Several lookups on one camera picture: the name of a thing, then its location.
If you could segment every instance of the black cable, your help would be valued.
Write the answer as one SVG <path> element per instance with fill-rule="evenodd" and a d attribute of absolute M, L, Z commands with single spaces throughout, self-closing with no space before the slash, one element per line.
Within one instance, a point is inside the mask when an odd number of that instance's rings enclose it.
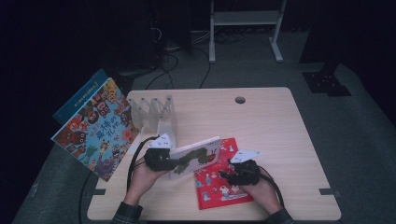
<path fill-rule="evenodd" d="M 209 55 L 207 55 L 206 51 L 204 51 L 202 49 L 198 49 L 198 48 L 192 48 L 192 49 L 200 50 L 206 56 L 208 64 L 209 64 L 209 67 L 207 68 L 207 72 L 206 72 L 206 75 L 204 77 L 204 80 L 202 80 L 201 84 L 199 85 L 199 89 L 201 89 L 202 86 L 204 85 L 204 82 L 206 81 L 207 77 L 209 76 L 211 63 L 209 62 Z"/>
<path fill-rule="evenodd" d="M 84 184 L 82 185 L 81 192 L 79 194 L 79 199 L 78 199 L 78 223 L 82 223 L 82 218 L 81 218 L 81 203 L 82 203 L 82 195 L 84 194 L 84 189 L 87 186 L 88 180 L 90 179 L 91 176 L 91 171 L 89 171 L 87 177 L 85 178 Z"/>
<path fill-rule="evenodd" d="M 169 74 L 170 71 L 174 70 L 174 69 L 177 67 L 177 65 L 178 65 L 178 58 L 177 58 L 176 56 L 174 56 L 174 55 L 171 55 L 171 54 L 169 54 L 168 56 L 171 56 L 171 57 L 173 57 L 173 58 L 176 59 L 175 65 L 174 65 L 171 69 L 166 70 L 165 72 L 159 74 L 159 75 L 156 76 L 154 79 L 152 79 L 152 80 L 150 81 L 150 83 L 146 86 L 145 90 L 148 90 L 148 89 L 149 89 L 149 86 L 150 86 L 155 80 L 157 80 L 158 78 L 162 77 L 163 75 Z"/>
<path fill-rule="evenodd" d="M 283 197 L 282 197 L 282 193 L 280 192 L 279 187 L 277 186 L 277 184 L 275 183 L 274 179 L 263 175 L 263 174 L 259 174 L 259 177 L 261 177 L 262 179 L 268 181 L 268 183 L 270 183 L 272 185 L 272 187 L 274 187 L 276 194 L 277 194 L 277 198 L 279 199 L 279 203 L 282 207 L 285 207 L 285 204 L 283 202 Z"/>
<path fill-rule="evenodd" d="M 174 68 L 176 68 L 176 66 L 178 65 L 178 58 L 177 58 L 176 56 L 170 55 L 170 54 L 167 54 L 167 56 L 168 56 L 168 57 L 171 56 L 171 57 L 173 57 L 174 59 L 176 59 L 176 61 L 177 61 L 177 64 L 176 64 L 174 67 L 172 67 L 170 70 L 166 70 L 166 69 L 163 67 L 163 64 L 162 64 L 162 70 L 168 75 L 169 80 L 170 80 L 170 82 L 165 86 L 165 88 L 168 89 L 168 86 L 169 86 L 169 85 L 172 85 L 172 89 L 174 89 L 175 86 L 174 86 L 174 84 L 173 84 L 173 78 L 172 78 L 172 76 L 169 74 L 169 72 L 172 71 Z"/>
<path fill-rule="evenodd" d="M 136 165 L 134 166 L 134 168 L 136 168 L 137 166 L 139 166 L 139 165 L 141 165 L 141 164 L 143 164 L 143 163 L 145 163 L 145 161 L 142 161 L 142 162 L 136 164 Z"/>
<path fill-rule="evenodd" d="M 210 33 L 209 31 L 202 31 L 201 33 L 205 33 L 204 35 L 200 35 L 200 37 L 197 37 L 191 41 L 193 45 L 203 45 L 209 43 L 209 37 Z"/>
<path fill-rule="evenodd" d="M 132 172 L 134 171 L 134 164 L 136 163 L 136 159 L 137 156 L 139 155 L 140 151 L 142 150 L 143 146 L 149 141 L 149 140 L 155 140 L 157 139 L 159 136 L 152 136 L 146 140 L 144 140 L 143 142 L 141 142 L 139 144 L 139 147 L 136 149 L 136 152 L 134 153 L 134 156 L 132 157 L 132 161 L 131 164 L 129 165 L 129 169 L 128 169 L 128 179 L 126 180 L 126 190 L 129 189 L 129 186 L 131 185 L 131 176 L 132 176 Z"/>
<path fill-rule="evenodd" d="M 282 207 L 285 207 L 285 204 L 283 202 L 282 193 L 280 192 L 280 189 L 277 186 L 277 183 L 274 181 L 274 179 L 271 177 L 271 175 L 264 168 L 262 168 L 262 169 L 265 171 L 265 173 L 267 173 L 269 175 L 269 177 L 266 176 L 266 175 L 263 175 L 263 174 L 256 174 L 256 173 L 254 173 L 252 171 L 249 171 L 249 170 L 244 170 L 244 172 L 247 172 L 247 173 L 250 173 L 250 174 L 253 174 L 253 175 L 258 175 L 260 178 L 268 181 L 268 183 L 270 183 L 272 185 L 272 187 L 275 189 L 276 195 L 277 195 L 277 198 L 279 199 L 280 205 Z"/>

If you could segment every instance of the white metal shelf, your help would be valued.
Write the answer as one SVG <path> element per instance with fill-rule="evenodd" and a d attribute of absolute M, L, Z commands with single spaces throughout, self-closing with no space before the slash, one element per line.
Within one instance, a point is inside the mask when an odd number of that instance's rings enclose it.
<path fill-rule="evenodd" d="M 276 24 L 279 11 L 215 12 L 214 25 Z"/>
<path fill-rule="evenodd" d="M 210 8 L 210 42 L 209 42 L 209 61 L 216 62 L 215 52 L 215 26 L 219 25 L 263 25 L 274 24 L 274 35 L 269 37 L 271 48 L 278 63 L 283 62 L 283 57 L 277 46 L 277 37 L 279 35 L 280 25 L 282 23 L 287 0 L 282 0 L 280 10 L 271 11 L 227 11 L 215 12 L 214 0 Z"/>

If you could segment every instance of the book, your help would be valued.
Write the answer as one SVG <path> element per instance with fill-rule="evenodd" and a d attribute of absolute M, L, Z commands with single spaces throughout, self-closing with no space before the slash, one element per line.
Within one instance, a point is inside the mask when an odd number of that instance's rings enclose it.
<path fill-rule="evenodd" d="M 195 187 L 199 209 L 208 209 L 236 203 L 247 203 L 253 198 L 238 186 L 230 186 L 219 171 L 231 171 L 228 159 L 238 151 L 234 138 L 223 139 L 218 161 L 195 172 Z"/>
<path fill-rule="evenodd" d="M 182 175 L 192 174 L 194 171 L 215 163 L 219 158 L 221 145 L 220 137 L 213 137 L 179 147 L 170 151 L 171 160 L 179 160 L 180 164 L 169 172 L 171 179 Z"/>
<path fill-rule="evenodd" d="M 103 69 L 53 117 L 63 127 L 51 140 L 105 181 L 139 132 L 132 124 L 126 97 Z"/>

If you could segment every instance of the wrist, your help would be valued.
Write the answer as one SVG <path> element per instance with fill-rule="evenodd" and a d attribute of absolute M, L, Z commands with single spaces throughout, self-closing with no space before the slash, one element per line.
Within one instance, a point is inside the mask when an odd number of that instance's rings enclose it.
<path fill-rule="evenodd" d="M 260 207 L 271 216 L 273 213 L 282 209 L 282 206 L 279 202 L 259 202 Z"/>
<path fill-rule="evenodd" d="M 127 203 L 131 206 L 138 206 L 141 196 L 142 196 L 141 194 L 138 194 L 138 193 L 134 192 L 133 190 L 128 190 L 123 202 Z"/>

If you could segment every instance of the human hand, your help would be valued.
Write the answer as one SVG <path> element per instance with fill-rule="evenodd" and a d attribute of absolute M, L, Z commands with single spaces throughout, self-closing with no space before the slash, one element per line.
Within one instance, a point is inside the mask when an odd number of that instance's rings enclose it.
<path fill-rule="evenodd" d="M 131 185 L 124 198 L 124 203 L 132 206 L 138 206 L 140 197 L 145 194 L 155 184 L 155 181 L 169 171 L 155 172 L 151 170 L 145 163 L 145 159 L 141 158 L 136 161 L 136 167 L 131 177 Z"/>
<path fill-rule="evenodd" d="M 260 169 L 263 175 L 271 178 L 271 176 L 265 170 L 262 168 Z M 269 216 L 282 209 L 282 206 L 277 199 L 276 191 L 268 181 L 262 178 L 260 178 L 260 181 L 257 183 L 257 185 L 243 185 L 239 186 L 239 188 L 250 194 L 254 201 L 262 209 L 264 209 Z"/>

